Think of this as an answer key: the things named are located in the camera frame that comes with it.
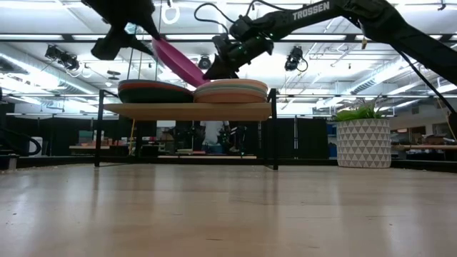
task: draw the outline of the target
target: green plant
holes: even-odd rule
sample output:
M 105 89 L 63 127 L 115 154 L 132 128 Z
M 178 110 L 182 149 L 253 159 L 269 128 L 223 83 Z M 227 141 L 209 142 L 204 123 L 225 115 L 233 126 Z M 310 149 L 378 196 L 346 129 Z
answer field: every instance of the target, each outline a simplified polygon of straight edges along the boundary
M 356 119 L 380 119 L 382 117 L 379 113 L 379 107 L 376 108 L 376 102 L 379 96 L 374 100 L 366 101 L 362 99 L 359 106 L 350 111 L 340 111 L 336 114 L 336 121 L 352 121 Z

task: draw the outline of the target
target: ceiling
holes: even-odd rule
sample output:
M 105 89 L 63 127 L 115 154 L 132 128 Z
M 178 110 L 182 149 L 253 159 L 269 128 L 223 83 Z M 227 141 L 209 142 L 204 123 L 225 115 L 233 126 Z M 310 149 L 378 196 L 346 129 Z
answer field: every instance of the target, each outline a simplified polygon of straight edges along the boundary
M 238 15 L 244 14 L 249 2 L 247 0 L 214 1 L 231 19 L 236 19 Z M 287 9 L 297 9 L 302 4 L 308 4 L 310 0 L 270 0 L 268 2 L 279 4 L 279 6 Z M 427 34 L 457 33 L 457 23 L 455 22 L 457 0 L 446 1 L 448 6 L 443 11 L 438 11 L 441 4 L 440 1 L 435 0 L 391 0 L 390 2 L 398 4 L 398 10 L 408 23 Z M 201 3 L 203 1 L 175 0 L 172 6 L 179 8 L 180 15 L 176 22 L 170 24 L 170 20 L 175 19 L 176 11 L 174 9 L 167 10 L 161 16 L 160 9 L 167 9 L 166 1 L 162 4 L 160 1 L 154 1 L 157 11 L 153 14 L 153 18 L 160 33 L 221 33 L 222 30 L 218 25 L 195 20 L 194 10 Z M 268 6 L 258 5 L 250 13 L 250 16 L 255 19 L 273 10 Z M 109 30 L 109 25 L 105 24 L 96 12 L 84 6 L 80 1 L 1 0 L 0 12 L 2 13 L 0 16 L 0 24 L 2 24 L 0 26 L 0 34 L 105 34 Z M 199 16 L 205 19 L 223 20 L 219 13 L 210 6 L 202 8 Z M 362 34 L 360 29 L 344 18 L 336 18 L 307 26 L 294 33 Z M 44 56 L 49 44 L 57 45 L 62 51 L 77 55 L 81 68 L 78 71 L 65 71 L 59 64 L 50 63 Z M 186 41 L 172 44 L 194 62 L 197 62 L 202 54 L 210 55 L 213 58 L 212 55 L 216 53 L 214 45 L 208 41 Z M 58 74 L 58 79 L 65 78 L 65 82 L 68 81 L 65 87 L 71 93 L 96 93 L 98 89 L 108 89 L 116 92 L 117 81 L 110 80 L 110 75 L 107 74 L 107 71 L 121 73 L 118 76 L 120 80 L 158 79 L 170 81 L 180 86 L 187 86 L 163 64 L 159 62 L 157 66 L 151 56 L 131 49 L 122 49 L 114 61 L 100 61 L 91 55 L 93 46 L 94 43 L 86 42 L 49 43 L 46 40 L 41 42 L 11 40 L 0 43 L 0 54 L 8 56 L 11 52 L 14 52 L 16 58 L 21 59 L 24 63 L 33 63 L 35 67 L 43 67 L 42 72 L 53 76 Z M 306 60 L 308 60 L 309 68 L 302 74 L 297 71 L 284 70 L 286 57 L 294 46 L 301 46 L 303 52 L 307 53 Z M 287 41 L 275 43 L 272 56 L 268 54 L 259 56 L 252 61 L 250 66 L 241 67 L 238 75 L 240 78 L 264 81 L 269 87 L 280 89 L 282 94 L 343 94 L 344 91 L 354 86 L 357 81 L 373 76 L 376 69 L 389 65 L 398 58 L 398 54 L 389 45 L 374 42 L 368 43 L 366 49 L 362 50 L 360 43 L 320 42 L 315 44 L 314 42 L 294 43 Z M 433 81 L 437 78 L 437 75 L 433 72 L 425 69 L 423 72 L 426 72 L 427 76 Z M 382 81 L 378 81 L 371 88 L 361 91 L 360 94 L 389 94 L 393 90 L 410 85 L 417 80 L 418 78 L 412 74 L 410 69 L 404 68 L 402 71 L 389 73 L 383 77 Z M 14 91 L 16 93 L 24 92 L 20 87 Z M 412 86 L 407 91 L 401 92 L 401 94 L 425 93 L 423 84 L 420 82 L 417 83 L 417 86 Z M 346 101 L 341 105 L 341 101 L 336 103 L 333 101 L 328 105 L 323 104 L 322 101 L 323 99 L 315 99 L 314 104 L 311 104 L 310 107 L 316 107 L 316 102 L 320 107 L 334 107 L 336 105 L 340 108 L 345 108 L 346 105 L 351 103 L 351 101 Z M 294 104 L 300 104 L 300 101 L 296 103 L 291 101 L 291 103 L 287 104 L 287 108 L 290 109 L 289 112 L 291 113 L 297 109 L 297 106 L 293 106 Z

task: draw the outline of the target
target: geometric patterned pot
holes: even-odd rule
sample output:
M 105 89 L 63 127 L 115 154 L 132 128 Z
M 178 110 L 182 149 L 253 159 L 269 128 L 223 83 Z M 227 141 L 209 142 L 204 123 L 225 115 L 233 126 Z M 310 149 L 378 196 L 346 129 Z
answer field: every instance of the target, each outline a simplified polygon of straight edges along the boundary
M 338 165 L 349 168 L 390 168 L 391 127 L 386 119 L 338 123 Z

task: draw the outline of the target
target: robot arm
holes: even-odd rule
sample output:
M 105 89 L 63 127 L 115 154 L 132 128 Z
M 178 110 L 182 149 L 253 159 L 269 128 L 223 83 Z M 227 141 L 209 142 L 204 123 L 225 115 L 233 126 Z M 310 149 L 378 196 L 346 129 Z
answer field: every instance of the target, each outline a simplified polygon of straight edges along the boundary
M 338 16 L 348 19 L 366 37 L 390 44 L 457 84 L 457 52 L 413 28 L 386 0 L 325 0 L 297 10 L 274 11 L 256 20 L 240 16 L 229 30 L 235 42 L 225 34 L 213 38 L 218 55 L 205 79 L 236 78 L 239 67 L 263 52 L 271 54 L 274 41 Z

